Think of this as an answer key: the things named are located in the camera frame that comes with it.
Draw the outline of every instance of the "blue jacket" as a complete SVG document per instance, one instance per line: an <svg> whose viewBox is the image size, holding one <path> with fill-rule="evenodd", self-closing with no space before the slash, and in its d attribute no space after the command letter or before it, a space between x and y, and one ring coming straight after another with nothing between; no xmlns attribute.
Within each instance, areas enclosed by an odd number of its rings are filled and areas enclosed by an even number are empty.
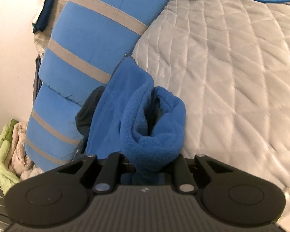
<svg viewBox="0 0 290 232"><path fill-rule="evenodd" d="M182 100L154 87L152 77L133 58L125 58L97 105L86 154L102 159L122 151L135 166L133 182L155 184L157 172L181 151L185 115Z"/></svg>

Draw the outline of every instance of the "bed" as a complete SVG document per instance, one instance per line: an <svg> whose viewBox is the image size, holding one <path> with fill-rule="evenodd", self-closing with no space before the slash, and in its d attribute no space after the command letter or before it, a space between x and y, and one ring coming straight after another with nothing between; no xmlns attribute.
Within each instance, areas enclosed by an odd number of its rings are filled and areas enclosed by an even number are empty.
<svg viewBox="0 0 290 232"><path fill-rule="evenodd" d="M182 154L279 186L290 231L290 5L170 0L132 56L184 101Z"/></svg>

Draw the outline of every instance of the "silver screw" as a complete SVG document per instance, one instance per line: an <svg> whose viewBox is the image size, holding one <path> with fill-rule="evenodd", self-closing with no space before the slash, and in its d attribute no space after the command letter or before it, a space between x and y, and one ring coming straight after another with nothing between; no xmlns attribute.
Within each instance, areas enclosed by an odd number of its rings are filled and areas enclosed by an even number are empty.
<svg viewBox="0 0 290 232"><path fill-rule="evenodd" d="M95 190L100 191L100 192L107 191L110 188L111 188L110 185L106 183L99 183L95 185Z"/></svg>
<svg viewBox="0 0 290 232"><path fill-rule="evenodd" d="M182 184L179 186L179 190L182 192L192 192L194 190L194 186L191 184Z"/></svg>

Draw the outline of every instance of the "blue cushion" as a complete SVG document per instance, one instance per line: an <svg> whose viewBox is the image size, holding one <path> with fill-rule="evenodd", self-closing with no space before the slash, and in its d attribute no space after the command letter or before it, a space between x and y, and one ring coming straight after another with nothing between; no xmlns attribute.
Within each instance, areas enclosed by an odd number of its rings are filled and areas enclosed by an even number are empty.
<svg viewBox="0 0 290 232"><path fill-rule="evenodd" d="M79 110L80 106L42 85L28 122L25 150L44 171L73 159L82 139L75 125Z"/></svg>
<svg viewBox="0 0 290 232"><path fill-rule="evenodd" d="M149 26L168 0L100 0ZM112 74L140 35L95 11L68 1L52 33L52 39L88 64ZM40 78L63 97L83 105L90 93L104 84L77 70L47 49Z"/></svg>

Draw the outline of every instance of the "white logo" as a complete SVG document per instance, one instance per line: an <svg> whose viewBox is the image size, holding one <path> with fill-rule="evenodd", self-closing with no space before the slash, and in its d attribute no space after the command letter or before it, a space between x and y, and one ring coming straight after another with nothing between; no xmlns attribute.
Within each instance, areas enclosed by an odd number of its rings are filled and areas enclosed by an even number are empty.
<svg viewBox="0 0 290 232"><path fill-rule="evenodd" d="M144 193L148 192L149 190L150 190L150 189L149 189L148 187L145 187L145 188L142 188L142 189L141 189L141 191L144 192Z"/></svg>

